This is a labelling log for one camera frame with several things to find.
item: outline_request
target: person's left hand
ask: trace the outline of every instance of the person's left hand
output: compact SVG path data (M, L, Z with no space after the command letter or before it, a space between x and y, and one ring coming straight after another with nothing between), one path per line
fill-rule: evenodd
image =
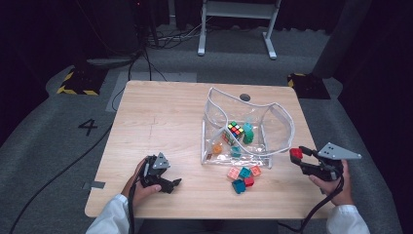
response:
M122 195L125 197L129 197L129 192L131 190L131 186L133 184L134 179L136 178L136 175L139 173L140 167L143 166L145 160L142 160L134 170L134 174L131 176L131 178L128 180L127 184L125 184L124 190L122 190ZM159 184L154 184L152 186L148 187L143 187L140 181L137 182L136 184L136 189L134 190L134 197L133 197L133 207L136 208L137 205L146 197L149 195L152 195L154 193L157 193L161 191L162 187Z

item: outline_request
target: human hand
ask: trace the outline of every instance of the human hand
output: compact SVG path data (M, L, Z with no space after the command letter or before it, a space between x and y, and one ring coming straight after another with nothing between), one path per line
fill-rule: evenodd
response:
M124 190L122 190L122 194L125 197L129 197L129 193L131 190L131 186L133 184L134 179L136 178L137 174L139 173L140 168L143 166L145 160L142 160L137 166L136 169L134 170L134 174L131 176L131 178L128 180L128 182L125 184ZM149 195L152 195L154 193L157 193L161 191L162 187L159 184L154 184L152 186L148 187L143 187L140 181L136 183L136 188L134 190L134 197L133 197L133 207L136 208L137 205L140 204L140 202L148 197Z
M349 173L349 165L346 160L342 160L343 163L343 178L344 178L344 185L343 185L343 191L341 191L339 194L337 194L333 199L331 199L331 202L335 206L340 206L340 205L354 205L354 201L352 198L352 183L350 181L350 173ZM335 188L337 187L340 178L335 180L335 181L324 181L320 178L318 178L315 175L310 175L309 179L319 188L322 189L327 195L332 193Z

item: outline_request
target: person's arm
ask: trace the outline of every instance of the person's arm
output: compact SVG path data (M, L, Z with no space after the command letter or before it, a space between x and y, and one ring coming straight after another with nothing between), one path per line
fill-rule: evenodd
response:
M140 167L143 165L142 160L136 167L134 174L125 184L121 194L112 198L104 207L102 213L94 220L86 233L128 233L129 215L128 215L128 197L129 191L133 184L134 178L139 172ZM161 185L155 184L143 188L142 184L138 182L136 184L136 190L133 197L133 210L141 203L141 201L151 194L157 193L161 190Z
M368 234L367 224L365 224L361 215L355 206L352 197L352 183L350 181L349 165L346 160L343 160L343 191L337 194L331 202L336 206L332 209L327 220L328 233L357 233ZM314 175L310 175L309 179L326 194L330 194L337 187L339 180L326 182Z

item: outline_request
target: pile of colorful blocks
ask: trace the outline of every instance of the pile of colorful blocks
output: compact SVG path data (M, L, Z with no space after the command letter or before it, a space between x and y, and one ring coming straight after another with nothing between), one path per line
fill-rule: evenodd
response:
M236 193L241 194L245 192L247 187L254 184L254 178L261 175L261 169L258 166L253 166L251 168L242 167L231 168L227 177L233 179L232 185Z

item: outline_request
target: black round grommet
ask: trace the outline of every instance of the black round grommet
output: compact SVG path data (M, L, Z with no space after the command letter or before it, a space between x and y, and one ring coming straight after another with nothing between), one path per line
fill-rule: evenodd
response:
M243 101L250 101L251 97L248 94L241 94L240 99Z

